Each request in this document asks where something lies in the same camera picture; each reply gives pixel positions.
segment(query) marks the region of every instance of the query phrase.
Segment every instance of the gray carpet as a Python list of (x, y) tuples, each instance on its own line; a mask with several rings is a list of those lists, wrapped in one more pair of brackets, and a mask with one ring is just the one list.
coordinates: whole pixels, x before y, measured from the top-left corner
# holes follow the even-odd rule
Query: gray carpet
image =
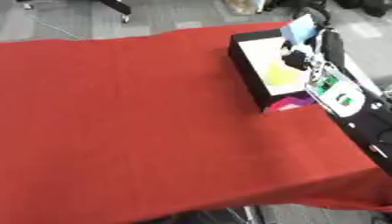
[[(128, 24), (120, 15), (88, 0), (37, 2), (35, 10), (23, 10), (11, 0), (0, 1), (0, 41), (112, 39), (168, 32), (176, 29), (233, 25), (289, 19), (286, 9), (261, 15), (235, 16), (221, 0), (124, 0), (133, 7)], [(346, 50), (376, 82), (392, 83), (392, 12), (373, 18), (362, 10), (342, 10), (329, 2), (333, 25), (343, 34)], [(304, 206), (264, 206), (268, 223), (368, 224), (375, 215), (359, 211), (332, 211)]]

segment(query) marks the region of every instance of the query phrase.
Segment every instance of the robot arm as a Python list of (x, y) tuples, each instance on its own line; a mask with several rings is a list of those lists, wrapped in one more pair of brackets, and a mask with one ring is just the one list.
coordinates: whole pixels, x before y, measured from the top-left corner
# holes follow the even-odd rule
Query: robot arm
[(304, 43), (283, 45), (283, 61), (310, 70), (306, 92), (381, 168), (392, 175), (392, 106), (345, 69), (340, 35), (319, 29)]

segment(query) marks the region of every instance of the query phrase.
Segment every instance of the cable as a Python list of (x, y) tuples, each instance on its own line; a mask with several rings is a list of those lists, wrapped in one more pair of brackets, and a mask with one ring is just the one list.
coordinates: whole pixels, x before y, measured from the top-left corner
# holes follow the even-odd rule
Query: cable
[(243, 218), (241, 218), (241, 216), (233, 209), (233, 208), (226, 208), (226, 210), (231, 213), (231, 215), (233, 216), (233, 218), (235, 218), (237, 221), (239, 221), (241, 224), (249, 224), (248, 221), (245, 221)]
[(82, 39), (83, 39), (83, 38), (81, 38), (81, 37), (78, 37), (78, 36), (72, 34), (72, 33), (69, 32), (69, 31), (63, 30), (63, 29), (61, 29), (61, 28), (59, 28), (59, 27), (57, 27), (57, 26), (43, 23), (43, 22), (39, 21), (39, 19), (38, 19), (37, 17), (34, 17), (34, 16), (32, 16), (32, 15), (26, 15), (26, 16), (29, 17), (29, 18), (31, 18), (34, 22), (36, 22), (36, 23), (39, 24), (39, 25), (43, 25), (43, 26), (52, 28), (52, 29), (54, 29), (54, 30), (56, 30), (56, 31), (63, 32), (63, 33), (65, 33), (66, 35), (68, 35), (69, 37), (72, 37), (72, 38), (77, 39), (77, 40), (82, 40)]

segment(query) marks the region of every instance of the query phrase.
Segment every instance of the blue object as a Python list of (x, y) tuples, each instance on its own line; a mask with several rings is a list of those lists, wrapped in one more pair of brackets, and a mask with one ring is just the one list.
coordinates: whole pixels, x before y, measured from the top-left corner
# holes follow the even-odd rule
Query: blue object
[(304, 43), (317, 34), (317, 27), (310, 14), (303, 15), (280, 30), (283, 37), (293, 45)]

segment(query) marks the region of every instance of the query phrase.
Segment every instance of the table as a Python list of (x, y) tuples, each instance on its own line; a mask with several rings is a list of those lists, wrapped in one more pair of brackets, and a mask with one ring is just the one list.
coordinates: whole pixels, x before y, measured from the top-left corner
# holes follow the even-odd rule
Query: table
[(0, 44), (0, 222), (278, 203), (392, 211), (390, 178), (323, 109), (262, 115), (252, 101), (229, 37), (283, 24)]

